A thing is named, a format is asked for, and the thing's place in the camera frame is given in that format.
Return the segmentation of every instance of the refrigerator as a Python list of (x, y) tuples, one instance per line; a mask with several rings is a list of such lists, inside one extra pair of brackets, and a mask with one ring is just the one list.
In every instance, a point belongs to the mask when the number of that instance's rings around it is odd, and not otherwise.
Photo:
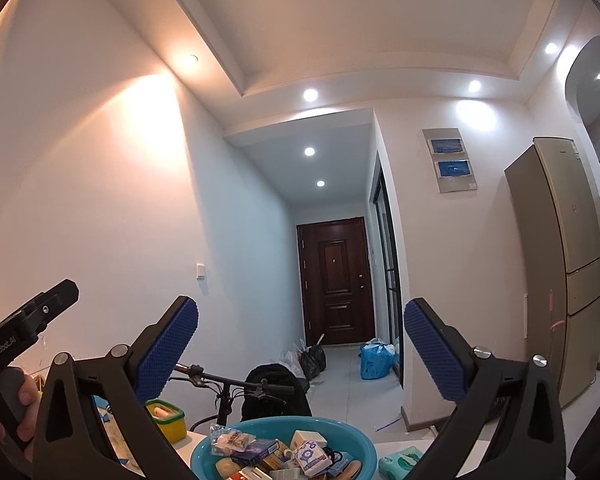
[(548, 361), (560, 405), (593, 381), (600, 351), (600, 228), (571, 139), (536, 137), (505, 175), (526, 267), (526, 357)]

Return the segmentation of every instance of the bicycle handlebar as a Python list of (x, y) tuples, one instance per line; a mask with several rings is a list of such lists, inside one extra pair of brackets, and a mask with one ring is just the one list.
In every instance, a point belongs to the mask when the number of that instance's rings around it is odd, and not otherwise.
[(236, 381), (234, 379), (229, 379), (226, 377), (205, 374), (203, 372), (203, 368), (197, 365), (185, 366), (181, 364), (176, 364), (174, 370), (176, 372), (180, 372), (181, 374), (185, 374), (189, 378), (199, 377), (208, 381), (215, 381), (216, 383), (228, 384), (229, 386), (238, 386), (239, 388), (244, 388), (246, 390), (257, 390), (258, 388), (261, 388), (263, 392), (277, 392), (280, 394), (289, 395), (296, 392), (296, 389), (293, 386), (283, 386), (282, 384), (269, 384), (269, 382), (267, 382), (266, 379), (262, 380), (262, 382), (259, 383), (245, 383), (244, 381)]

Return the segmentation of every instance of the black door frame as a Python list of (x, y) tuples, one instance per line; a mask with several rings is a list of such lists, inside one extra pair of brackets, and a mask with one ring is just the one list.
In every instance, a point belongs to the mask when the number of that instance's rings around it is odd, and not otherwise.
[[(384, 250), (384, 234), (382, 233), (382, 226), (380, 223), (380, 209), (378, 206), (378, 196), (382, 193), (382, 198), (384, 199), (384, 204), (386, 205), (386, 218), (389, 226), (389, 244), (392, 248), (393, 253), (393, 261), (392, 266), (387, 268), (386, 266), (386, 253)], [(380, 174), (378, 176), (378, 183), (376, 184), (376, 190), (374, 192), (373, 203), (376, 206), (376, 216), (378, 220), (378, 230), (380, 231), (380, 245), (382, 245), (382, 268), (384, 270), (384, 286), (386, 289), (386, 304), (387, 304), (387, 314), (389, 315), (389, 338), (392, 343), (394, 341), (394, 334), (392, 333), (392, 319), (394, 313), (391, 312), (391, 292), (394, 292), (397, 297), (397, 305), (398, 308), (397, 319), (402, 319), (402, 296), (400, 294), (400, 272), (398, 272), (398, 254), (395, 249), (395, 234), (394, 234), (394, 220), (391, 216), (391, 206), (389, 206), (389, 195), (386, 190), (386, 182), (384, 180), (384, 174), (382, 173), (382, 169), (380, 170)], [(394, 282), (395, 287), (390, 287), (389, 282), (389, 272), (394, 273)], [(394, 364), (394, 372), (398, 375), (400, 379), (400, 385), (404, 386), (404, 331), (402, 330), (402, 324), (398, 324), (398, 341), (400, 342), (400, 362)]]

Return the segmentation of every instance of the ceiling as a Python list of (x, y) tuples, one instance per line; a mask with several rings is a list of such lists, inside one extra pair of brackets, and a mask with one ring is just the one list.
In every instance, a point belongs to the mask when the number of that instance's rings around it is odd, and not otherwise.
[(199, 0), (248, 79), (346, 53), (508, 61), (533, 0)]
[(526, 102), (585, 0), (110, 1), (230, 135), (376, 99)]
[[(370, 160), (371, 124), (335, 128), (295, 121), (296, 128), (243, 146), (246, 155), (292, 207), (361, 202)], [(311, 146), (314, 156), (306, 156)], [(318, 180), (325, 186), (318, 187)]]

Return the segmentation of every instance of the brown wooden door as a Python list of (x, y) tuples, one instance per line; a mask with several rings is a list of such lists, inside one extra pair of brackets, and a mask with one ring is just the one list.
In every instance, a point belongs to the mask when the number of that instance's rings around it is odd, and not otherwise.
[(365, 220), (298, 226), (307, 344), (360, 343), (376, 334)]

